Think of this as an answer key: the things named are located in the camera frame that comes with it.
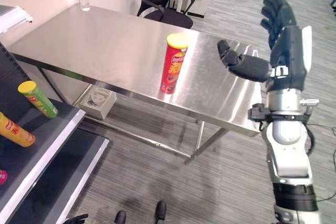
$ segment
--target black shoe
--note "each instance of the black shoe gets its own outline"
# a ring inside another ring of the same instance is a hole
[[[159,220],[164,220],[165,216],[166,216],[166,202],[164,200],[160,200],[157,204],[156,204],[156,210],[155,210],[155,224],[157,224],[157,222]]]
[[[126,213],[124,211],[119,211],[114,219],[115,224],[125,224]]]

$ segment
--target yellow lid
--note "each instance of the yellow lid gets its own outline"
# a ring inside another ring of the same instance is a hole
[[[169,34],[167,36],[167,43],[176,49],[184,49],[189,45],[188,37],[185,34]]]
[[[36,86],[35,81],[25,81],[19,85],[17,90],[22,94],[26,94],[36,89]]]

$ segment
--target red chip can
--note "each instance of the red chip can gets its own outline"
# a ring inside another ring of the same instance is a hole
[[[167,50],[161,79],[163,92],[174,93],[187,49],[188,39],[185,34],[169,34],[167,36]]]
[[[0,185],[2,185],[7,180],[7,172],[0,169]]]

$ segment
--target yellow chip can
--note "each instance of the yellow chip can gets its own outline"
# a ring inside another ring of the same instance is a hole
[[[17,90],[23,94],[46,117],[54,118],[57,116],[57,108],[55,108],[52,102],[38,88],[35,81],[25,81],[19,85]]]
[[[21,145],[22,147],[29,147],[35,142],[35,136],[21,128],[12,120],[5,117],[0,112],[0,135]]]

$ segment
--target black shelf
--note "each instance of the black shelf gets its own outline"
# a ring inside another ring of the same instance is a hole
[[[84,117],[83,110],[52,102],[59,110],[57,117],[48,119],[31,108],[17,122],[35,135],[31,147],[23,148],[0,137],[0,167],[8,172],[7,181],[0,186],[0,224],[8,221]]]
[[[9,223],[63,223],[108,142],[75,130]]]

